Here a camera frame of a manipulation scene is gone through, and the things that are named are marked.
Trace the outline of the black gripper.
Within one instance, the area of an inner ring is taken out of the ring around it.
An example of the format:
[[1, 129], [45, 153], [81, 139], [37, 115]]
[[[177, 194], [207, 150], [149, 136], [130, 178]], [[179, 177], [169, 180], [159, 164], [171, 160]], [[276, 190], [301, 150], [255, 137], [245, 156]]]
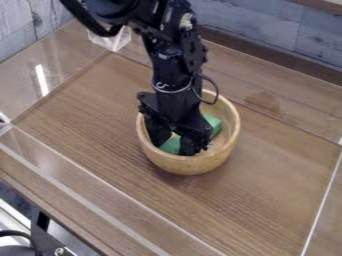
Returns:
[[145, 128], [152, 144], [159, 147], [172, 132], [180, 136], [181, 156], [193, 156], [208, 149], [212, 128], [200, 112], [200, 104], [212, 105], [203, 99], [203, 83], [191, 82], [179, 90], [139, 92], [139, 112], [144, 116]]

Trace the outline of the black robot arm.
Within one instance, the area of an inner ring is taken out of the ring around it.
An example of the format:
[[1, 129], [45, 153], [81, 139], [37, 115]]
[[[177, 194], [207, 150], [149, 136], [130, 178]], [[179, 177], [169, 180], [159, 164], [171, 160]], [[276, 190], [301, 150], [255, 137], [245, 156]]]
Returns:
[[207, 47], [197, 31], [188, 0], [60, 0], [85, 28], [113, 37], [122, 27], [140, 36], [152, 66], [153, 90], [140, 92], [139, 112], [152, 144], [180, 136], [179, 154], [192, 156], [208, 148], [213, 129], [200, 113], [201, 67]]

